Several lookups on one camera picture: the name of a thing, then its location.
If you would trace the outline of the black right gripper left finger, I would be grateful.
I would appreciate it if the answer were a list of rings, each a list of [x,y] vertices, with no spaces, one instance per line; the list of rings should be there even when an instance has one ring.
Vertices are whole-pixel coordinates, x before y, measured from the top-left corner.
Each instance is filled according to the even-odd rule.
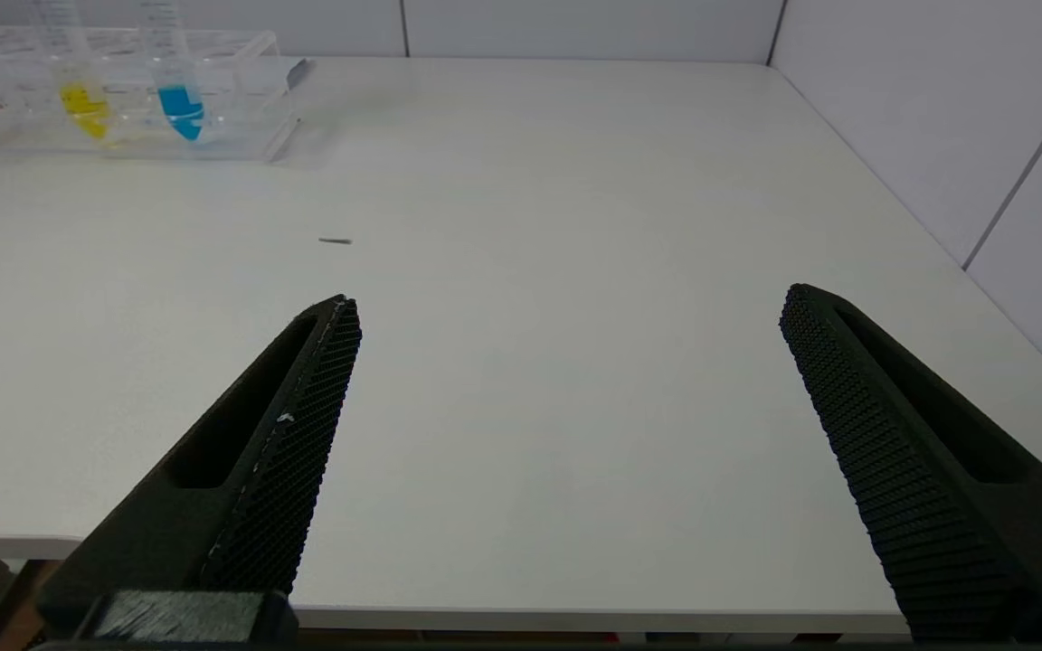
[[[295,316],[46,581],[47,629],[121,590],[290,594],[361,341],[350,297]]]

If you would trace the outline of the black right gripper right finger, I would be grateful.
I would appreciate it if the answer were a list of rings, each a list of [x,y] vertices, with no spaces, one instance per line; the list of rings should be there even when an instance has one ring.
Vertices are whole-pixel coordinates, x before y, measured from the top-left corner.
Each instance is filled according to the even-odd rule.
[[[1042,639],[1042,462],[843,297],[782,337],[913,639]]]

